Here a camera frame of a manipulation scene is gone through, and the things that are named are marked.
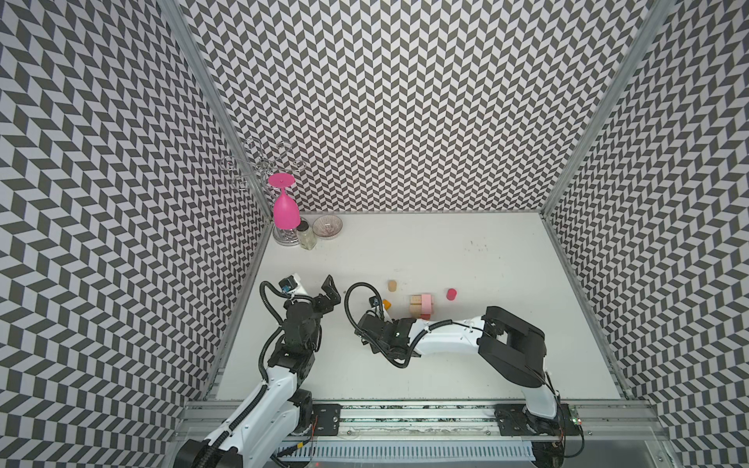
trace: black and white geometric pattern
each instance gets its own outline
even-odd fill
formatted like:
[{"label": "black and white geometric pattern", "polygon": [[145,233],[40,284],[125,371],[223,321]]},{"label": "black and white geometric pattern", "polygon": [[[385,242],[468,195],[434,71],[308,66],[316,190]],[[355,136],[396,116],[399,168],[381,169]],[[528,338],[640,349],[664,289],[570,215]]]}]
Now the black and white geometric pattern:
[{"label": "black and white geometric pattern", "polygon": [[180,2],[303,210],[499,210],[541,206],[652,0]]},{"label": "black and white geometric pattern", "polygon": [[747,467],[749,9],[684,0],[553,214],[686,466]]},{"label": "black and white geometric pattern", "polygon": [[153,0],[0,17],[0,464],[156,466],[258,209]]}]

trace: glass jar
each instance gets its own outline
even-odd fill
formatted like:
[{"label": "glass jar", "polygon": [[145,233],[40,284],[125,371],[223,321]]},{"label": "glass jar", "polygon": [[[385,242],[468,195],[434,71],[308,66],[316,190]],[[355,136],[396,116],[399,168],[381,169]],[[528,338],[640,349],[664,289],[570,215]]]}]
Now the glass jar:
[{"label": "glass jar", "polygon": [[297,226],[297,238],[299,239],[299,245],[307,250],[312,250],[318,243],[318,237],[309,228],[309,223],[305,219],[302,219],[302,222]]}]

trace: white tabletop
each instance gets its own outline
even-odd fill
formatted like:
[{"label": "white tabletop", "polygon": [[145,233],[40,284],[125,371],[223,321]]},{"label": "white tabletop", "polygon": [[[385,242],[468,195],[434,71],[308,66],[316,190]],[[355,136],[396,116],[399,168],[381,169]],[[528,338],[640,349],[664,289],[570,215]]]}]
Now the white tabletop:
[{"label": "white tabletop", "polygon": [[[310,221],[316,216],[306,216]],[[328,274],[343,297],[355,282],[374,285],[392,303],[394,318],[408,315],[411,294],[431,293],[432,320],[463,319],[501,306],[545,332],[546,367],[563,398],[619,399],[619,393],[536,213],[341,215],[343,230],[312,251],[271,240],[262,258],[219,400],[243,399],[260,381],[258,355],[276,322],[263,307],[260,281],[274,285],[299,273],[316,296]],[[387,281],[398,290],[390,293]],[[448,301],[446,292],[458,296]],[[351,314],[359,320],[372,294],[357,288]],[[283,316],[282,300],[268,294]],[[433,354],[408,368],[390,365],[362,346],[343,305],[322,320],[323,341],[302,388],[317,399],[522,398],[481,356]]]}]

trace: chevron patterned wallpaper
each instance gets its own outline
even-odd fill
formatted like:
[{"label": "chevron patterned wallpaper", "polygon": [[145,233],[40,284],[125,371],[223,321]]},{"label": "chevron patterned wallpaper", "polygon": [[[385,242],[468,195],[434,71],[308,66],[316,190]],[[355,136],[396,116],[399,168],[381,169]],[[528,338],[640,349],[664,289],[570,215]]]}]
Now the chevron patterned wallpaper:
[{"label": "chevron patterned wallpaper", "polygon": [[553,214],[683,462],[749,467],[749,8],[684,0]]},{"label": "chevron patterned wallpaper", "polygon": [[157,465],[258,239],[224,152],[153,0],[0,0],[0,465]]},{"label": "chevron patterned wallpaper", "polygon": [[179,1],[303,210],[539,208],[652,2]]}]

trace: patterned wall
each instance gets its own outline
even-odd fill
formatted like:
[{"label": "patterned wall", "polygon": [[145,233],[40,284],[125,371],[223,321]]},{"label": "patterned wall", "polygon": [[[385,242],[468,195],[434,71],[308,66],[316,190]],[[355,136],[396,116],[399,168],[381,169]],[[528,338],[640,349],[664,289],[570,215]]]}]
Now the patterned wall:
[{"label": "patterned wall", "polygon": [[496,210],[540,208],[652,0],[180,2],[303,210]]},{"label": "patterned wall", "polygon": [[688,466],[749,466],[749,10],[685,0],[554,225]]},{"label": "patterned wall", "polygon": [[0,17],[0,464],[155,466],[258,210],[153,0]]}]

